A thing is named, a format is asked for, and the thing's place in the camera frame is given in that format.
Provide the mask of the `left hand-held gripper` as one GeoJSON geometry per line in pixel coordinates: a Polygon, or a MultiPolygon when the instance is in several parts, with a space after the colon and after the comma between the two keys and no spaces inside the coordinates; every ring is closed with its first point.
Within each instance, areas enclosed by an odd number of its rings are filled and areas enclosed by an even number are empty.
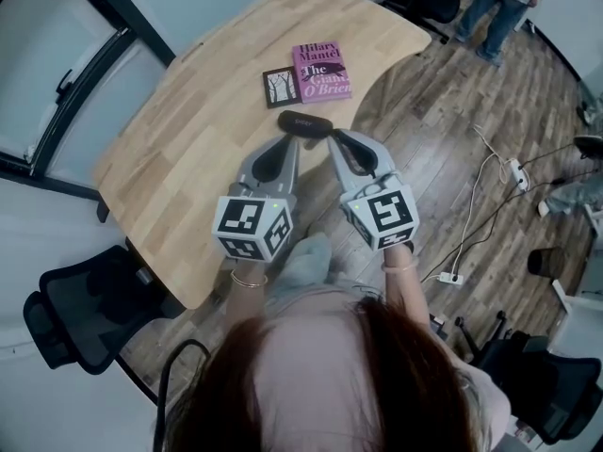
{"type": "Polygon", "coordinates": [[[270,263],[294,228],[292,211],[300,160],[299,141],[275,137],[250,153],[239,176],[219,197],[212,236],[226,257],[270,263]]]}

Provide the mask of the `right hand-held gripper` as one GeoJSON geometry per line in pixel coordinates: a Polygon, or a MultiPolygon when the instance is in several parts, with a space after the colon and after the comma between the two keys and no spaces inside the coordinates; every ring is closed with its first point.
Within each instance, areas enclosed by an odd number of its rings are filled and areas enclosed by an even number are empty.
{"type": "Polygon", "coordinates": [[[373,251],[413,239],[420,220],[409,185],[401,180],[389,151],[359,132],[335,129],[327,138],[342,190],[340,208],[373,251]],[[375,178],[365,185],[367,178],[375,178]]]}

